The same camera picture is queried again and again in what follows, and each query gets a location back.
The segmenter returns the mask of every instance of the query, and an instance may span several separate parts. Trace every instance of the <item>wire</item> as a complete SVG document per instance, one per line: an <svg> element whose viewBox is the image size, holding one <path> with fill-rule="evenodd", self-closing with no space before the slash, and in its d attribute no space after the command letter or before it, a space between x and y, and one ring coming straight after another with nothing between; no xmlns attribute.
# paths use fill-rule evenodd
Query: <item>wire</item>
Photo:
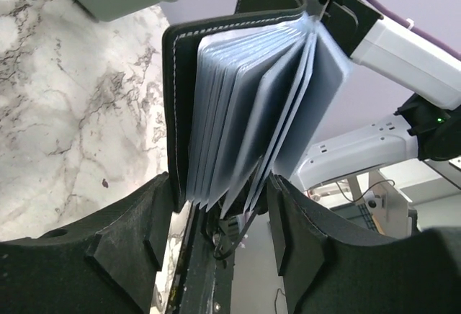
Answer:
<svg viewBox="0 0 461 314"><path fill-rule="evenodd" d="M405 20L404 18L398 16L396 13L387 9L384 5L382 5L378 0L365 0L370 3L374 8L376 8L380 13L383 13L389 19L397 22L401 26L408 28L413 33L419 35L420 37L424 38L428 42L431 42L435 46L438 46L442 50L449 53L451 56L456 58L457 60L461 60L461 53L456 51L455 49L451 48L448 44L442 42L441 40L436 39L434 36L430 35L429 33L424 32L422 29L418 27L413 27L413 22Z"/></svg>
<svg viewBox="0 0 461 314"><path fill-rule="evenodd" d="M277 289L277 293L275 294L275 300L274 300L274 310L275 310L275 314L278 314L278 310L277 310L277 300L279 298L279 294L282 294L286 297L286 294L283 292L282 288L279 287Z"/></svg>
<svg viewBox="0 0 461 314"><path fill-rule="evenodd" d="M365 192L362 195L360 195L358 198L356 198L356 199L349 199L344 194L343 189L341 188L339 183L338 182L334 182L334 183L336 183L336 185L338 186L339 191L341 192L341 194L343 194L344 199L346 199L349 202L357 202L357 201L360 201L366 195L366 193L368 193L374 186L376 186L377 184L384 183L384 182L391 183L393 187L395 186L395 181L393 179L383 179L382 181L378 181L378 182L372 184L371 186L369 186L368 189L365 190Z"/></svg>

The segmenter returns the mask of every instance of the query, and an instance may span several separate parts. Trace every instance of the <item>card holder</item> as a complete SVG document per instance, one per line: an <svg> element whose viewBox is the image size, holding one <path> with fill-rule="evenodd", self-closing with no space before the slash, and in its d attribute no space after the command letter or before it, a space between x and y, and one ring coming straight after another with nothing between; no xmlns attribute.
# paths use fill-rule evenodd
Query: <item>card holder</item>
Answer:
<svg viewBox="0 0 461 314"><path fill-rule="evenodd" d="M171 26L163 37L164 108L169 176L175 210L185 202L192 130L197 50L201 39L226 30L277 24L300 18L305 0L238 0L227 17Z"/></svg>

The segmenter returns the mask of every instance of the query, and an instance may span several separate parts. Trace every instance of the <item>marble countertop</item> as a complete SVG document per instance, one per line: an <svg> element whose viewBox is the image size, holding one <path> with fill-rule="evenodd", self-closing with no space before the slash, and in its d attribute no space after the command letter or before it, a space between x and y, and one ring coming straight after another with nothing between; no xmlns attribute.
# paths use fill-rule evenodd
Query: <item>marble countertop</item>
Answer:
<svg viewBox="0 0 461 314"><path fill-rule="evenodd" d="M72 223L167 170L167 27L157 6L105 23L74 0L0 0L0 241ZM173 219L158 281L186 219Z"/></svg>

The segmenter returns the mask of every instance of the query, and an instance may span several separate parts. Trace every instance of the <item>purple cable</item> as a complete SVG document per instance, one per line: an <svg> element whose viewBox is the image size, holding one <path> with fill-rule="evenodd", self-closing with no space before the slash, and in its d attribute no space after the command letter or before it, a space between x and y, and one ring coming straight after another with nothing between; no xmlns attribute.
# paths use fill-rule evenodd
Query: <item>purple cable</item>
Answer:
<svg viewBox="0 0 461 314"><path fill-rule="evenodd" d="M383 13L386 17L404 26L405 28L409 28L411 26L411 23L408 20L405 20L404 18L399 17L396 13L390 11L385 6L383 6L378 0L365 0L365 1L370 3L374 8L376 8L379 12ZM410 31L419 35L421 38L424 38L425 40L431 42L435 46L438 46L442 50L445 50L447 53L449 53L451 56L453 56L457 60L461 60L460 52L456 51L455 49L451 48L450 46L436 39L430 34L424 32L422 29L418 27L412 27Z"/></svg>

